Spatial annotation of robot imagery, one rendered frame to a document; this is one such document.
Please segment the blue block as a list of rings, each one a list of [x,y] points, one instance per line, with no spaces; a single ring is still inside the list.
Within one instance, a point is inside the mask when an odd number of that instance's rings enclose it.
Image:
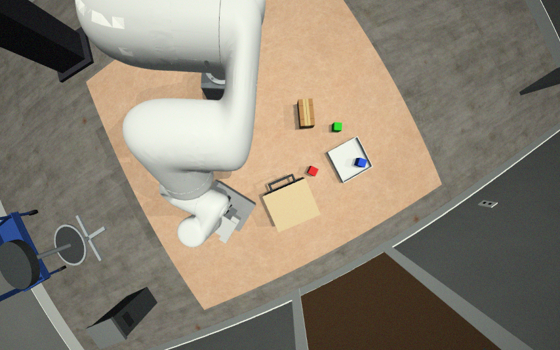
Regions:
[[[365,168],[366,163],[367,163],[366,159],[356,158],[354,165],[358,166],[358,167],[361,167],[361,168]]]

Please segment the brown cardboard box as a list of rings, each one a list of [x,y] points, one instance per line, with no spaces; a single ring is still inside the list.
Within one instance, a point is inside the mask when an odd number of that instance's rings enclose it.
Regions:
[[[313,111],[313,98],[299,99],[297,102],[299,129],[313,128],[315,118]]]

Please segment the red block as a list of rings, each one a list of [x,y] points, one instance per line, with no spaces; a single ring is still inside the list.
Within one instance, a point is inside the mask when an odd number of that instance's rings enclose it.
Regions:
[[[307,171],[307,173],[310,174],[310,175],[312,175],[312,176],[315,176],[315,175],[317,174],[317,171],[318,171],[318,170],[319,170],[319,169],[317,169],[317,168],[315,168],[315,167],[313,167],[313,166],[310,166],[309,169],[308,169],[308,171]]]

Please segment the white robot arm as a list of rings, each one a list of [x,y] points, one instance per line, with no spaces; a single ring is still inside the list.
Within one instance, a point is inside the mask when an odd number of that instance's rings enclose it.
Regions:
[[[226,218],[228,197],[210,187],[213,171],[239,170],[250,153],[266,0],[75,0],[75,7],[87,37],[109,57],[206,73],[225,85],[220,100],[142,102],[122,131],[160,195],[192,214],[178,226],[180,242],[197,247],[215,232],[227,243],[241,217]]]

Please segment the green block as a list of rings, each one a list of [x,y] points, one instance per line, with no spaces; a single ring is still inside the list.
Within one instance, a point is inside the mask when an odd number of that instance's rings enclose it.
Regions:
[[[332,124],[332,132],[340,132],[342,130],[342,123],[334,122]]]

